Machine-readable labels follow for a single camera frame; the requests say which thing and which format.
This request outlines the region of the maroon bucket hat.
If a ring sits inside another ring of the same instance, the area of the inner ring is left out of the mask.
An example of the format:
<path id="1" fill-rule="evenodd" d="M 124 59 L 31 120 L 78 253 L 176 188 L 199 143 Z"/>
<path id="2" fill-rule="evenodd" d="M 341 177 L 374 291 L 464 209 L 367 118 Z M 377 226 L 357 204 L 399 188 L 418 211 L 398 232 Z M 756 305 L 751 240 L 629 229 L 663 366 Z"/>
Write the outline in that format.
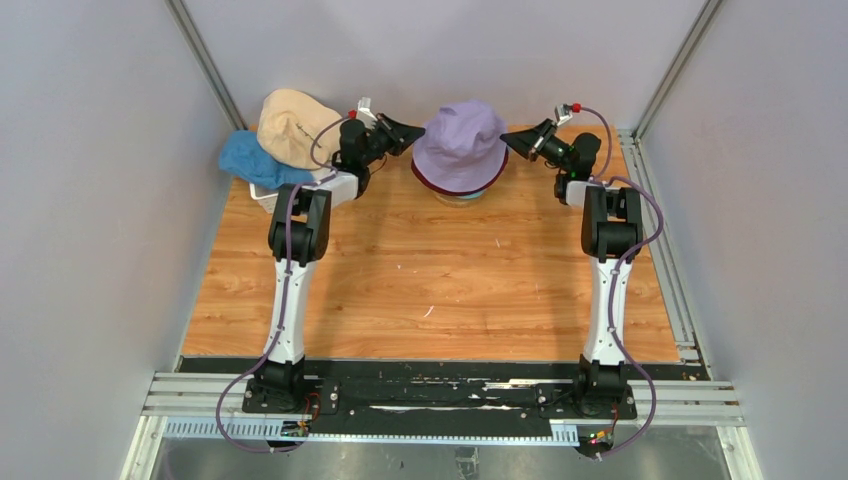
<path id="1" fill-rule="evenodd" d="M 500 147 L 479 155 L 420 152 L 412 156 L 411 170 L 426 188 L 441 195 L 467 197 L 491 187 L 504 172 L 509 153 Z"/>

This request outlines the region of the lavender bucket hat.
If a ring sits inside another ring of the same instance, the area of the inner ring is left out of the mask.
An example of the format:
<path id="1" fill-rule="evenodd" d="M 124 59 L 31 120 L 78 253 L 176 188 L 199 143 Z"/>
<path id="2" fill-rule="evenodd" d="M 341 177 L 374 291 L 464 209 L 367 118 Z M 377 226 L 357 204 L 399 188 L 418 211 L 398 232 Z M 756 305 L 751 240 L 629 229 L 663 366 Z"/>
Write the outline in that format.
<path id="1" fill-rule="evenodd" d="M 508 152 L 500 135 L 507 132 L 505 121 L 488 103 L 468 100 L 446 104 L 425 125 L 425 135 L 413 144 L 413 155 L 479 155 L 500 147 Z"/>

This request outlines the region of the beige cap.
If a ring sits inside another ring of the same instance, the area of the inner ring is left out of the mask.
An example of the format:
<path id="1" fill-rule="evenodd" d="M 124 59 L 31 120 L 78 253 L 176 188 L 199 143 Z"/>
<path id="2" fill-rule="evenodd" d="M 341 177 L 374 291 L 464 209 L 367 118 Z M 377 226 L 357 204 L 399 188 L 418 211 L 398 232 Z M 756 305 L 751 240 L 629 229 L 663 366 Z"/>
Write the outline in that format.
<path id="1" fill-rule="evenodd" d="M 315 171 L 339 150 L 341 120 L 306 93 L 277 89 L 263 102 L 257 140 L 278 163 Z"/>

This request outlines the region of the blue hat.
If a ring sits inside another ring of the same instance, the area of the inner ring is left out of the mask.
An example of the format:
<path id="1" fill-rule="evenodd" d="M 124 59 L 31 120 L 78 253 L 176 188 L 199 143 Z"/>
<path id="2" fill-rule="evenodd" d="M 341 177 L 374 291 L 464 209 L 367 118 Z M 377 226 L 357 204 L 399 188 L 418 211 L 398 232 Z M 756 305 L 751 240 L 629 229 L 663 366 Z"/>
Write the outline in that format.
<path id="1" fill-rule="evenodd" d="M 278 190 L 284 184 L 306 184 L 313 174 L 276 161 L 259 144 L 255 132 L 232 132 L 218 155 L 221 171 L 266 190 Z"/>

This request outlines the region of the turquoise bucket hat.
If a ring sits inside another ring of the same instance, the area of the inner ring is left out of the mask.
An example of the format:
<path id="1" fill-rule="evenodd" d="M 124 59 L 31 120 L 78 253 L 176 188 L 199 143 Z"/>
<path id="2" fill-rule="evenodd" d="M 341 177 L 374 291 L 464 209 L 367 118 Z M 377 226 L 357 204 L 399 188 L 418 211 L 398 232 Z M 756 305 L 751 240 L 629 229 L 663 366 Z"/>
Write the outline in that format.
<path id="1" fill-rule="evenodd" d="M 448 199 L 451 201 L 456 201 L 460 203 L 464 202 L 474 202 L 479 200 L 484 195 L 484 191 L 478 191 L 467 195 L 456 195 L 456 196 L 448 196 Z"/>

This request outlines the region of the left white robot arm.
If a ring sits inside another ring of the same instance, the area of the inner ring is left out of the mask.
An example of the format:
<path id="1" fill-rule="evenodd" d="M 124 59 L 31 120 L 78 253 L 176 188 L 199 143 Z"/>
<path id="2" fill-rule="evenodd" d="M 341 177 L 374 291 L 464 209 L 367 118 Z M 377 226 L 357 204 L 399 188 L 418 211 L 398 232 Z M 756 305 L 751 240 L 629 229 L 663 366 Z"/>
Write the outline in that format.
<path id="1" fill-rule="evenodd" d="M 330 157 L 328 174 L 278 190 L 268 233 L 276 274 L 273 318 L 245 388 L 243 409 L 249 413 L 306 409 L 315 392 L 305 379 L 305 317 L 311 282 L 328 248 L 332 211 L 364 194 L 372 163 L 404 153 L 426 132 L 384 114 L 368 121 L 353 116 L 339 127 L 339 148 Z"/>

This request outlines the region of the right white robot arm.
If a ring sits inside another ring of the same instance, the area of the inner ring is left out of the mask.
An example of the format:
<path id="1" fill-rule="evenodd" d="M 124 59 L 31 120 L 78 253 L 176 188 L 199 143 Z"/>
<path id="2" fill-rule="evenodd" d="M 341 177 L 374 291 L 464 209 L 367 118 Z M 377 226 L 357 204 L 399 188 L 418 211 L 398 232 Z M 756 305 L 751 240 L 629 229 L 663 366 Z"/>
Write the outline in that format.
<path id="1" fill-rule="evenodd" d="M 564 142 L 557 130 L 556 122 L 545 120 L 501 137 L 512 152 L 529 161 L 542 159 L 556 170 L 555 198 L 582 212 L 580 245 L 592 279 L 588 336 L 573 385 L 567 392 L 540 394 L 540 409 L 632 419 L 636 409 L 625 372 L 622 329 L 627 282 L 643 239 L 641 196 L 632 187 L 616 188 L 594 175 L 599 137 L 581 133 Z"/>

